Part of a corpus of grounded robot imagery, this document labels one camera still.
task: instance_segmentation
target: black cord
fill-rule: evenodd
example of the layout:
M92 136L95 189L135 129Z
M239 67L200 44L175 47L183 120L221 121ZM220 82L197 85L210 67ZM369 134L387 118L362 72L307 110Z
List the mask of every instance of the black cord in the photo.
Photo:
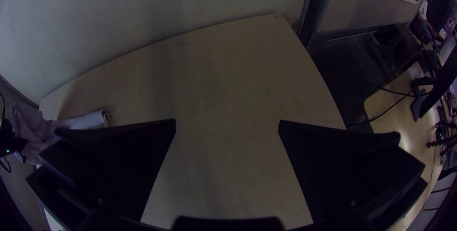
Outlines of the black cord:
M359 123L356 123L356 124L352 124L352 125L348 125L346 126L347 128L349 127L354 127L354 126L358 126L358 125L363 125L363 124L367 124L367 123L370 123L370 122L373 122L377 119L379 119L380 117L382 117L384 114L386 114L391 108L395 107L397 104L399 104L402 100L404 100L407 95L403 96L401 99L399 99L397 102L395 102L392 106L390 106L387 110L385 110L383 113L379 114L378 116L370 119L370 120L367 120L367 121L362 121L362 122L359 122Z
M8 173L11 173L11 166L10 166L10 162L6 159L6 157L3 157L3 159L6 161L6 163L8 164L8 169L5 167L5 165L3 165L3 162L0 161L0 165L2 166L2 168L4 168L6 170L6 172Z
M427 189L427 194L425 195L425 201L424 201L424 204L422 205L422 207L425 206L425 203L427 202L427 196L428 196L428 193L430 192L430 186L432 186L432 178L433 178L433 170L435 169L435 161L437 160L437 148L435 147L435 149L433 150L433 166L432 166L432 173L430 174L430 182L428 182L428 189Z
M389 89L386 89L384 87L382 87L382 84L379 84L379 85L376 85L376 84L373 84L372 82L368 81L368 80L365 80L365 79L361 79L360 77L353 77L353 76L349 76L348 78L346 78L345 80L343 80L341 82L341 84L338 86L338 88L335 90L334 92L334 97L336 98L339 90L341 90L341 88L344 86L345 82L350 80L350 79L353 79L353 80L359 80L359 81L362 81L362 82L365 82L373 87L375 87L372 91L376 91L376 90L383 90L383 91L386 91L386 92L390 92L390 93L393 93L393 94L398 94L398 95L403 95L403 96L407 96L407 97L413 97L413 98L417 98L417 97L421 97L421 96L427 96L429 93L431 92L427 92L427 93L423 93L423 94L419 94L419 95L410 95L411 92L409 93L402 93L402 92L398 92L398 91L392 91L392 90L389 90Z
M4 120L5 120L5 108L6 108L6 105L5 105L5 98L3 97L3 94L0 92L0 96L1 96L1 100L3 101L3 110L1 111L1 123L0 123L0 134L3 133L3 123L4 123ZM5 165L3 164L3 162L0 161L0 166L6 170L6 172L8 173L11 173L11 166L10 166L10 162L6 159L6 157L3 157L4 160L6 161L6 163L8 164L8 168L5 167Z

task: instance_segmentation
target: monitor stand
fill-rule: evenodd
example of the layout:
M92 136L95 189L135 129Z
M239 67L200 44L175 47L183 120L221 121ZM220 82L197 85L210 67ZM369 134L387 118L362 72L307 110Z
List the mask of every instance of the monitor stand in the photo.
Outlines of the monitor stand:
M414 93L414 95L419 96L422 94L425 94L426 91L425 89L420 90L418 93ZM422 102L425 100L426 96L420 96L416 97L414 99L414 102L411 103L411 113L413 113L413 118L414 122L417 122L419 120L419 112L420 112L420 106L422 106Z
M414 102L411 104L411 112L413 113L414 122L417 122L420 119L420 107L422 106L422 102L427 98L425 89L420 89L419 86L423 85L433 85L435 84L436 78L434 77L421 77L415 78L411 81L411 89L413 91Z

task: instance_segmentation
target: desk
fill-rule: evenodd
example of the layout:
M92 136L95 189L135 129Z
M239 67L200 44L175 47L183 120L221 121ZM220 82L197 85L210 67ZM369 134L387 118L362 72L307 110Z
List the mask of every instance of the desk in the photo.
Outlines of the desk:
M40 104L45 119L102 108L112 126L176 119L141 219L163 228L181 215L277 216L287 229L311 224L279 121L345 129L319 71L280 14L146 46L81 75Z
M415 63L411 68L416 68L420 72L422 71L418 63ZM411 81L412 78L409 72L406 71L385 88L394 91L408 92L411 90ZM394 102L401 99L401 97L401 95L395 95L383 90L378 91L365 100L365 111L367 112L368 118L372 119L375 116L378 116ZM399 132L401 134L399 146L426 165L421 177L428 183L428 186L406 216L400 219L400 221L392 227L392 231L403 231L408 228L422 209L430 192L433 190L442 169L442 166L440 165L439 147L427 149L426 146L427 142L435 139L434 125L439 121L438 111L436 107L434 107L423 118L414 122L409 107L413 101L414 98L405 98L384 116L371 122L371 127L375 133Z

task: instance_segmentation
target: white cloth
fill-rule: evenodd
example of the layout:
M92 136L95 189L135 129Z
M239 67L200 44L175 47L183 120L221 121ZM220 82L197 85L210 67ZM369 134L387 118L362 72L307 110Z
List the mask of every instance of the white cloth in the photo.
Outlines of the white cloth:
M12 124L15 137L27 139L28 142L20 152L27 162L41 164L38 154L56 142L56 128L94 129L108 127L109 115L106 110L91 112L82 117L47 121L41 111L27 104L14 102L11 105Z
M420 5L419 14L425 20L427 20L427 8L428 8L428 1L424 0L422 2L422 4Z

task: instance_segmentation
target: white wall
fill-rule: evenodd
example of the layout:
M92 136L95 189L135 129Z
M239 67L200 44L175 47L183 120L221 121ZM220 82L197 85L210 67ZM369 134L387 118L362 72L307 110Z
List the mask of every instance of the white wall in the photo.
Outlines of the white wall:
M0 75L35 103L124 53L268 12L290 24L304 0L0 0Z
M329 0L318 33L409 22L419 7L402 0Z

